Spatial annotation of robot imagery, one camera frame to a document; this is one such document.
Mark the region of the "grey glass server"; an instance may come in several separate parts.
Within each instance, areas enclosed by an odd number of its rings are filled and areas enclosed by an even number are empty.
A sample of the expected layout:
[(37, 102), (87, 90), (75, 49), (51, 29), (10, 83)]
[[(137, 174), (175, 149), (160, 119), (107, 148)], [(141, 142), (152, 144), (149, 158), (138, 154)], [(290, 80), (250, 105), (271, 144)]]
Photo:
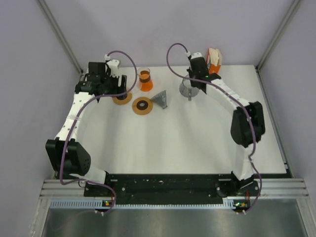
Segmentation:
[(179, 92), (182, 96), (191, 101), (193, 97), (198, 95), (199, 89), (191, 86), (191, 80), (182, 79), (182, 82), (179, 85)]

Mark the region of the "grey ribbed glass dripper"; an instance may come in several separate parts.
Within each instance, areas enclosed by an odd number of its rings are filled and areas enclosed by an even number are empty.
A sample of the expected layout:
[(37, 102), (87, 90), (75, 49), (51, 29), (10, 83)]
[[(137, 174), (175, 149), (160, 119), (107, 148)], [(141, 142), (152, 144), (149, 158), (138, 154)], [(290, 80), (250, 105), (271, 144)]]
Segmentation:
[(159, 92), (158, 94), (153, 96), (150, 100), (154, 104), (159, 105), (162, 109), (166, 109), (168, 107), (166, 90)]

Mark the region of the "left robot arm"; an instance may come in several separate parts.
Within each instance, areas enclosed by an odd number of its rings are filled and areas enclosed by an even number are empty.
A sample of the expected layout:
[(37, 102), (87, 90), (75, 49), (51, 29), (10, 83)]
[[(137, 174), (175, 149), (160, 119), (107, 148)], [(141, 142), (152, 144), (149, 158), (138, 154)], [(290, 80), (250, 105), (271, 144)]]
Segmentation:
[(80, 179), (96, 182), (95, 190), (108, 195), (112, 184), (106, 180), (106, 171), (92, 165), (92, 158), (83, 147), (85, 129), (100, 95), (119, 95), (126, 98), (127, 76), (119, 70), (120, 61), (89, 62), (84, 80), (75, 86), (73, 103), (66, 120), (54, 139), (46, 142), (45, 149), (55, 171)]

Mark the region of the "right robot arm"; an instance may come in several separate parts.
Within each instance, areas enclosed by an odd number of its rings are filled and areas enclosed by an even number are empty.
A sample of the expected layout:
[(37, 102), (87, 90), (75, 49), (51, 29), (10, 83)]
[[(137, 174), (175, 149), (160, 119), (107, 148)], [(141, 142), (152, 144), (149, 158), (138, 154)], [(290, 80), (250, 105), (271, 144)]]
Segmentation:
[(232, 173), (237, 178), (230, 183), (235, 195), (243, 195), (249, 188), (249, 179), (256, 171), (253, 156), (257, 143), (265, 133), (263, 106), (260, 102), (249, 102), (227, 86), (216, 73), (210, 73), (201, 53), (187, 54), (190, 66), (187, 69), (191, 86), (202, 90), (215, 99), (232, 116), (230, 136), (233, 145), (234, 165)]

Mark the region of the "orange filter box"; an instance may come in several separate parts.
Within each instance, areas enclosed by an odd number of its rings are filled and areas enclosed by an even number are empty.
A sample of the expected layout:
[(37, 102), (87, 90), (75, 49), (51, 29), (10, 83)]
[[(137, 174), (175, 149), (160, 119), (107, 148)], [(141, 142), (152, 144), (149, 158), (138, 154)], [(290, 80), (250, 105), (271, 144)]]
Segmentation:
[(209, 73), (210, 74), (212, 74), (212, 73), (219, 73), (220, 67), (222, 65), (222, 60), (223, 60), (221, 52), (220, 52), (220, 61), (219, 61), (217, 66), (211, 65), (209, 63), (209, 61), (208, 61), (208, 53), (207, 53), (207, 56), (206, 56), (206, 63), (207, 63), (207, 67), (208, 67)]

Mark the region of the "paper coffee filters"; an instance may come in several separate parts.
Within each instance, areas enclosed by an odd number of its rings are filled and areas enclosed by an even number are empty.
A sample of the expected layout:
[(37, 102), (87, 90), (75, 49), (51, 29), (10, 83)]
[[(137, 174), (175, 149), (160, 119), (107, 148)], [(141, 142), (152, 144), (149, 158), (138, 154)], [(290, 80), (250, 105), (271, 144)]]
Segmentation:
[(219, 49), (209, 48), (208, 61), (211, 65), (217, 66), (220, 61)]

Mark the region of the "orange glass beaker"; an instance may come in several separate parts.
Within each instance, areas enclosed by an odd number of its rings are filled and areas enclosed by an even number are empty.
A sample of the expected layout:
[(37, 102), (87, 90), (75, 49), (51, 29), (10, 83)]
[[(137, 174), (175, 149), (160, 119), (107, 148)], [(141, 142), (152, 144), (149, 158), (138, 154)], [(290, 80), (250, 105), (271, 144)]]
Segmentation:
[(142, 67), (138, 70), (138, 77), (140, 82), (140, 90), (143, 92), (149, 92), (153, 88), (153, 82), (151, 79), (151, 72), (149, 68)]

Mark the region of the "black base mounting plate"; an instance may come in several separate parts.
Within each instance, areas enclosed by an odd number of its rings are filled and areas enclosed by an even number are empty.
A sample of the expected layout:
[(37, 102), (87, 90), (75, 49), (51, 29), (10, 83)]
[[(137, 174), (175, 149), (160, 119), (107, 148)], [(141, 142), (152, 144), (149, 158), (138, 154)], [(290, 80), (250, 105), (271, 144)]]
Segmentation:
[(117, 204), (220, 204), (226, 197), (255, 197), (258, 182), (231, 174), (109, 174), (106, 187), (86, 184), (85, 197), (117, 198)]

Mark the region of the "left aluminium corner post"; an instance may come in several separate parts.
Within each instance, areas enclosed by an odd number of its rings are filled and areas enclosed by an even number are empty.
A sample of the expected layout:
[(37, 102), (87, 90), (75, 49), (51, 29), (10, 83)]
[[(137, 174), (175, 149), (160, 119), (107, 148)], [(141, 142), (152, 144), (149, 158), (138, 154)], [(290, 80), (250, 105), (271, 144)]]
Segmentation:
[(54, 15), (52, 14), (48, 4), (45, 0), (36, 0), (39, 8), (43, 12), (45, 18), (48, 20), (52, 31), (54, 32), (56, 38), (58, 39), (60, 45), (68, 56), (70, 62), (74, 66), (75, 70), (81, 75), (83, 73), (83, 69), (81, 68), (78, 59), (76, 58), (73, 50), (71, 49), (65, 35), (63, 34), (59, 24), (57, 23)]

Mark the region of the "aluminium corner post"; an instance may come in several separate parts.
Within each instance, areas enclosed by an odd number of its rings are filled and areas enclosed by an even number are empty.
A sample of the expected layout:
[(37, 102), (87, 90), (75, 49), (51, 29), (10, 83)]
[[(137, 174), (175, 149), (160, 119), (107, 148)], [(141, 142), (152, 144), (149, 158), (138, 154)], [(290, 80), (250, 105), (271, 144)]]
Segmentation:
[(259, 73), (263, 67), (265, 66), (267, 60), (271, 56), (272, 52), (274, 51), (275, 47), (281, 40), (283, 34), (285, 33), (287, 27), (290, 25), (292, 19), (294, 18), (296, 12), (298, 11), (300, 5), (302, 3), (302, 0), (293, 0), (289, 9), (287, 10), (286, 14), (282, 18), (282, 21), (278, 25), (278, 28), (276, 32), (274, 33), (270, 43), (268, 44), (268, 47), (264, 51), (261, 59), (259, 60), (259, 63), (256, 65), (255, 69), (256, 72)]
[(39, 8), (43, 12), (45, 18), (48, 20), (52, 31), (54, 32), (56, 38), (58, 39), (60, 45), (68, 56), (70, 62), (74, 66), (75, 70), (81, 75), (83, 73), (83, 69), (81, 68), (78, 59), (76, 58), (73, 50), (71, 49), (65, 35), (63, 34), (59, 24), (57, 23), (54, 15), (52, 14), (48, 4), (45, 0), (36, 0)]

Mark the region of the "right aluminium corner post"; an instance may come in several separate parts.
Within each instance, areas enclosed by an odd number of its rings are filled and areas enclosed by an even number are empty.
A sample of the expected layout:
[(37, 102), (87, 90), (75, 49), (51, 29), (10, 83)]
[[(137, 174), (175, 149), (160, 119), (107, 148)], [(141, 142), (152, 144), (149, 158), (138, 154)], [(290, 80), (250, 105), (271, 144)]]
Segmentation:
[(283, 34), (285, 33), (287, 27), (290, 25), (292, 19), (294, 18), (296, 12), (298, 11), (300, 5), (302, 3), (302, 0), (293, 0), (289, 9), (287, 10), (286, 14), (282, 18), (282, 21), (278, 25), (278, 28), (276, 32), (274, 33), (270, 43), (268, 44), (268, 47), (264, 51), (261, 59), (259, 60), (259, 63), (256, 65), (255, 69), (256, 72), (259, 73), (263, 67), (265, 66), (267, 60), (271, 56), (272, 52), (274, 51), (275, 47), (281, 40)]

